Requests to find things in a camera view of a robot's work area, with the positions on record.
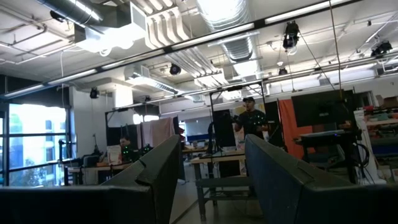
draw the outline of shelf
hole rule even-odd
[[[366,125],[374,126],[374,125],[396,124],[396,123],[398,123],[398,119],[388,119],[386,121],[368,121],[368,122],[366,122]]]

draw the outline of concrete floor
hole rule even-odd
[[[206,174],[205,168],[202,167],[202,174]],[[185,177],[187,178],[187,183],[179,182],[177,184],[170,223],[264,223],[258,201],[250,200],[219,201],[216,207],[211,202],[208,202],[206,203],[207,221],[201,222],[193,166],[185,164]]]

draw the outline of metal frame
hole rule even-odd
[[[210,108],[211,108],[211,116],[213,117],[214,116],[214,104],[213,104],[213,94],[215,94],[215,93],[219,93],[219,95],[217,96],[217,99],[220,97],[220,95],[222,94],[222,92],[224,92],[224,91],[235,91],[235,90],[242,90],[244,87],[246,87],[246,86],[251,86],[251,85],[259,85],[260,87],[261,87],[261,98],[262,98],[262,102],[263,102],[263,104],[264,104],[264,112],[265,112],[265,110],[266,110],[266,99],[265,99],[265,97],[264,97],[264,87],[263,87],[263,82],[262,81],[258,81],[258,82],[256,82],[256,83],[251,83],[251,82],[249,82],[249,83],[247,83],[247,84],[245,84],[245,83],[243,83],[242,85],[235,85],[235,86],[232,86],[232,87],[229,87],[229,88],[219,88],[218,90],[216,90],[216,91],[212,91],[212,92],[210,92],[209,94],[210,94]],[[233,103],[238,103],[238,102],[240,102],[241,100],[239,99],[239,100],[235,100],[235,101],[231,101],[231,102],[233,102]],[[217,145],[217,135],[215,134],[215,140],[216,140],[216,147],[218,147],[218,145]]]
[[[335,9],[335,8],[338,8],[338,7],[341,7],[341,6],[346,6],[346,5],[349,5],[349,4],[352,4],[352,3],[356,3],[356,2],[360,2],[360,1],[362,1],[362,0],[350,0],[350,1],[342,2],[342,3],[335,4],[334,6],[332,6],[332,9]],[[75,74],[70,75],[70,77],[73,77],[74,75],[76,75],[76,77],[75,78],[69,78],[66,82],[72,82],[72,81],[75,81],[75,80],[78,80],[78,79],[81,79],[81,78],[87,78],[87,77],[90,77],[90,76],[93,76],[93,75],[96,75],[96,74],[99,74],[99,73],[102,73],[102,72],[107,72],[107,71],[110,71],[110,70],[114,70],[114,69],[117,69],[117,68],[120,68],[120,67],[124,67],[126,65],[133,64],[133,63],[145,61],[145,60],[148,60],[148,59],[152,59],[152,58],[156,58],[156,57],[159,57],[159,56],[171,54],[171,53],[174,53],[174,52],[179,52],[181,50],[190,49],[190,48],[196,47],[198,45],[208,44],[208,43],[214,42],[216,40],[222,40],[222,39],[225,39],[225,38],[228,38],[228,37],[234,37],[234,36],[239,35],[239,34],[243,34],[243,33],[247,33],[247,32],[250,32],[250,31],[262,29],[262,28],[273,26],[273,25],[276,25],[276,24],[285,23],[285,22],[288,22],[288,21],[291,21],[291,20],[294,20],[294,19],[298,19],[298,18],[302,18],[302,17],[305,17],[305,16],[310,16],[310,15],[313,15],[313,14],[317,14],[319,12],[325,12],[325,11],[330,10],[329,7],[326,7],[326,8],[323,8],[323,9],[319,9],[319,10],[316,10],[316,11],[308,12],[308,13],[301,14],[301,15],[298,15],[298,16],[288,17],[286,19],[282,19],[282,20],[277,21],[277,22],[266,23],[266,19],[268,19],[268,18],[272,18],[274,16],[278,16],[278,15],[281,15],[281,14],[289,13],[289,12],[296,11],[296,10],[299,10],[299,9],[303,9],[305,7],[309,7],[309,6],[318,4],[318,3],[319,2],[316,2],[314,4],[310,4],[310,5],[307,5],[307,6],[304,6],[304,7],[300,7],[298,9],[293,9],[293,10],[290,10],[290,11],[287,11],[287,12],[278,13],[276,15],[269,16],[269,17],[262,18],[262,19],[258,19],[258,20],[252,21],[252,22],[248,22],[246,24],[241,24],[241,25],[238,25],[238,26],[230,27],[230,28],[227,28],[227,29],[224,29],[224,30],[221,30],[221,31],[218,31],[218,32],[213,32],[213,33],[210,33],[210,34],[207,34],[207,35],[204,35],[204,36],[201,36],[201,37],[197,37],[197,38],[194,38],[194,39],[185,40],[185,41],[179,42],[177,44],[173,44],[173,45],[170,45],[170,46],[162,47],[162,48],[159,48],[159,49],[151,50],[151,51],[140,53],[140,54],[135,54],[135,55],[132,55],[130,57],[126,57],[126,58],[123,58],[121,60],[106,64],[106,65],[102,65],[102,66],[95,67],[95,68],[90,68],[90,69],[85,70],[83,72],[75,73]],[[27,87],[27,88],[22,89],[22,90],[12,91],[10,93],[17,93],[18,91],[20,91],[20,93],[19,94],[14,94],[14,95],[9,95],[9,96],[0,95],[0,98],[11,99],[11,98],[19,97],[19,96],[26,95],[26,94],[29,94],[29,93],[33,93],[33,92],[37,92],[37,91],[40,91],[40,90],[44,90],[46,88],[51,88],[51,87],[53,87],[55,85],[59,85],[61,83],[66,83],[66,82],[63,82],[64,78],[65,77],[58,78],[58,79],[50,80],[48,82],[43,82],[43,83],[39,83],[39,84],[34,85],[34,86]]]
[[[0,135],[0,137],[3,140],[3,150],[2,150],[2,160],[3,160],[3,165],[2,165],[2,171],[0,173],[3,174],[3,179],[4,179],[4,186],[8,186],[9,183],[9,178],[10,178],[10,173],[11,172],[18,172],[22,170],[28,170],[28,169],[35,169],[35,168],[40,168],[40,167],[46,167],[46,166],[53,166],[57,164],[64,164],[67,162],[72,161],[72,158],[67,158],[67,159],[62,159],[62,153],[60,153],[60,157],[56,161],[48,161],[45,164],[39,164],[39,165],[34,165],[34,166],[28,166],[28,167],[19,167],[19,168],[10,168],[10,157],[9,157],[9,152],[10,152],[10,138],[23,138],[23,137],[36,137],[36,136],[65,136],[66,141],[70,141],[71,138],[71,127],[70,127],[70,109],[65,108],[67,112],[67,117],[65,118],[65,132],[64,133],[35,133],[35,134],[10,134],[9,133],[9,103],[0,103],[0,111],[4,112],[4,119],[3,119],[3,134]]]

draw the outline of man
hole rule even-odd
[[[123,136],[120,138],[120,146],[122,149],[122,162],[136,162],[139,159],[139,153],[137,149],[133,149],[129,136]]]
[[[263,131],[268,131],[268,127],[264,126],[264,121],[266,115],[254,109],[256,102],[253,97],[248,97],[243,99],[246,107],[246,111],[239,115],[239,121],[235,123],[234,130],[240,131],[242,128],[244,130],[244,136],[247,134],[254,134],[257,137],[264,139],[262,134]]]

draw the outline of black monitor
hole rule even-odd
[[[213,121],[217,145],[219,147],[236,146],[234,129],[232,127],[234,121],[231,118],[229,110],[214,111]]]
[[[351,121],[354,117],[353,92],[326,91],[321,93],[293,96],[292,102],[297,127],[313,126],[317,124],[338,123]]]

